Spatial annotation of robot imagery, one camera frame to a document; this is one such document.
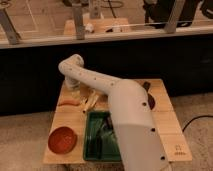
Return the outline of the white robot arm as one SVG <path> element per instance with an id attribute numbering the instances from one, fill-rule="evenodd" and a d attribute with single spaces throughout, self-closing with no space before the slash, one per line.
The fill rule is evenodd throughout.
<path id="1" fill-rule="evenodd" d="M 69 86 L 82 82 L 108 96 L 125 171 L 172 171 L 151 113 L 148 93 L 139 83 L 85 69 L 78 54 L 61 61 L 58 69 Z"/>

